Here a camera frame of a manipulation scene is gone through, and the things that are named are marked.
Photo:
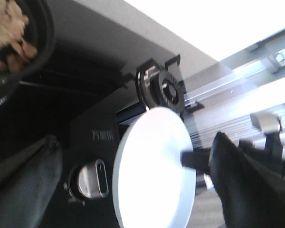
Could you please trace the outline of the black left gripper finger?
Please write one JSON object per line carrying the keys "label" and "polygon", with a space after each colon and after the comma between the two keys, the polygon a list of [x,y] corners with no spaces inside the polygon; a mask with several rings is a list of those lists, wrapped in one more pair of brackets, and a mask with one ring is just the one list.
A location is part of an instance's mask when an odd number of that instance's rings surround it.
{"label": "black left gripper finger", "polygon": [[0,162],[0,228],[37,228],[62,174],[62,148],[47,135]]}

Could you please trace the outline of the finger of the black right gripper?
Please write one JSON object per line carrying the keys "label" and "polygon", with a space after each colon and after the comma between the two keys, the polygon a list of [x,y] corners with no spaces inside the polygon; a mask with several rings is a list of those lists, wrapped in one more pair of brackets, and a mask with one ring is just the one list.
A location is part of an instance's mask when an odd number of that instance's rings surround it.
{"label": "finger of the black right gripper", "polygon": [[[259,149],[255,148],[251,142],[239,142],[238,148],[250,155],[257,157]],[[211,148],[195,148],[192,152],[184,151],[181,153],[181,164],[183,167],[199,170],[200,172],[210,172]]]}

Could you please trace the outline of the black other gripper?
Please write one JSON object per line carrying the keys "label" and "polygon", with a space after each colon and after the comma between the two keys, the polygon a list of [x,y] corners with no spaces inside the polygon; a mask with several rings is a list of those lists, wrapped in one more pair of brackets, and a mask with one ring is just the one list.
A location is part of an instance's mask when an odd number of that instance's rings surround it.
{"label": "black other gripper", "polygon": [[228,228],[285,228],[285,160],[279,133],[265,134],[264,149],[222,132],[214,138],[210,177]]}

